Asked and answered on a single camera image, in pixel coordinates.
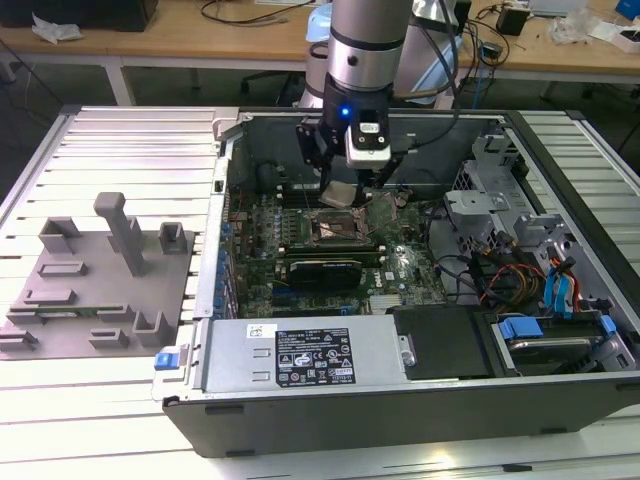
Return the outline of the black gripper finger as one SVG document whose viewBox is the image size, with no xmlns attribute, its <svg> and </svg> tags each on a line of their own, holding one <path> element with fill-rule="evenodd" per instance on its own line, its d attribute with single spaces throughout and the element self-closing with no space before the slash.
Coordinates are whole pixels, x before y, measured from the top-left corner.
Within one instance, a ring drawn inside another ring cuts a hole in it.
<svg viewBox="0 0 640 480">
<path fill-rule="evenodd" d="M 319 186 L 326 188 L 334 158 L 331 129 L 323 120 L 303 121 L 296 126 L 296 137 L 304 163 L 320 174 Z"/>
<path fill-rule="evenodd" d="M 381 189 L 390 179 L 392 174 L 403 162 L 403 155 L 400 153 L 393 154 L 391 159 L 379 171 L 374 170 L 358 170 L 357 186 L 353 204 L 364 204 L 366 202 L 366 189 Z"/>
</svg>

